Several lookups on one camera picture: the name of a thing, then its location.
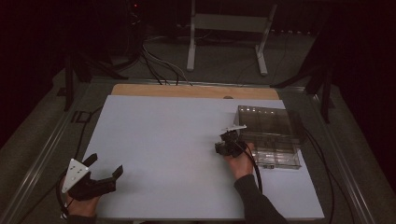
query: person's right hand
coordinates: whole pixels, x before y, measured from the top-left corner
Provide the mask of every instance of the person's right hand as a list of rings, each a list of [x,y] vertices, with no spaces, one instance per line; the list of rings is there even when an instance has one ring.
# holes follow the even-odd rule
[[[247,143],[247,146],[250,150],[253,150],[254,148],[252,143]],[[248,155],[245,153],[241,153],[241,155],[236,158],[233,156],[225,156],[224,160],[226,160],[230,165],[235,180],[241,178],[242,176],[251,175],[253,173],[253,164],[251,163]]]

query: person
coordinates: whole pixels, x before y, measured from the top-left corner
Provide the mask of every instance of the person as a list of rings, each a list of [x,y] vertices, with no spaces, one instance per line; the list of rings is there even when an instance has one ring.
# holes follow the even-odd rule
[[[224,157],[233,172],[235,178],[234,187],[239,193],[244,205],[245,220],[247,224],[286,224],[288,221],[280,215],[267,197],[262,195],[256,186],[253,173],[253,164],[245,153],[236,158]],[[88,201],[72,202],[72,198],[66,196],[69,216],[68,224],[94,224],[96,222],[96,205],[100,197]]]

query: dark background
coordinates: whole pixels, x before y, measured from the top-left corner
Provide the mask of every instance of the dark background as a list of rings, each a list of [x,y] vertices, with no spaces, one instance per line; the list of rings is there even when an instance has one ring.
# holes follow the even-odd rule
[[[337,85],[359,123],[389,183],[396,189],[395,90],[396,19],[389,1],[278,1],[272,29],[318,35],[304,66],[330,64]],[[124,1],[6,0],[0,13],[0,147],[41,98],[51,79],[64,68],[73,43],[91,54],[106,54],[107,36],[92,35],[124,21]],[[220,1],[198,1],[197,9],[219,10]],[[190,1],[142,1],[144,22],[159,33],[179,35],[177,24],[190,21]],[[103,17],[98,22],[94,7]],[[112,7],[114,13],[106,13]],[[258,15],[259,7],[224,7],[222,12]]]

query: floor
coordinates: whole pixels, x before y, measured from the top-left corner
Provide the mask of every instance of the floor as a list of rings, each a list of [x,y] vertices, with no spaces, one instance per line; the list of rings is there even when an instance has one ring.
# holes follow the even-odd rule
[[[245,39],[231,44],[207,44],[200,42],[195,57],[195,69],[186,71],[189,39],[170,39],[161,36],[149,37],[145,48],[151,54],[167,61],[182,71],[180,85],[187,81],[192,85],[232,85],[266,88],[297,74],[315,38],[307,35],[270,34],[264,49],[267,76],[262,76],[254,54],[255,40]],[[113,57],[114,63],[125,61],[124,57]],[[169,83],[175,84],[176,74],[163,66],[151,63],[154,69]],[[148,70],[144,59],[133,66],[120,70],[128,80],[114,80],[92,69],[91,83],[80,83],[76,87],[76,101],[70,113],[65,113],[64,98],[56,96],[64,86],[64,71],[53,80],[54,88],[37,105],[36,109],[13,134],[0,151],[0,220],[21,220],[22,223],[61,223],[54,192],[42,202],[59,173],[67,165],[78,148],[83,124],[69,122],[74,111],[94,111],[103,105],[106,96],[116,83],[158,84]],[[332,86],[332,108],[330,124],[325,124],[318,115],[315,96],[306,95],[302,88],[308,79],[300,80],[284,90],[278,90],[286,108],[297,110],[304,125],[324,148],[329,169],[337,181],[331,185],[323,163],[309,142],[302,146],[304,160],[317,190],[325,214],[324,219],[314,221],[291,221],[290,223],[328,223],[334,207],[332,223],[392,223],[396,220],[396,199],[384,175],[379,169],[356,121],[350,114],[341,93]],[[98,116],[87,124],[81,140],[82,157]],[[35,163],[35,158],[43,158]],[[105,220],[98,223],[132,223],[124,220]],[[227,223],[205,221],[202,223]]]

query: white metal stand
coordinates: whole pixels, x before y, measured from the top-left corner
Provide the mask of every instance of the white metal stand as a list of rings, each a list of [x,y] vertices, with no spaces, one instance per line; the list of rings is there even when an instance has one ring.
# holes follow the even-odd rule
[[[257,61],[259,63],[260,73],[263,76],[268,75],[265,60],[262,55],[265,41],[270,32],[271,24],[275,15],[276,5],[272,5],[268,17],[241,17],[215,14],[195,13],[195,0],[191,0],[191,37],[189,57],[187,60],[187,70],[194,70],[195,61],[195,29],[206,30],[227,30],[262,33],[262,42],[256,46]]]

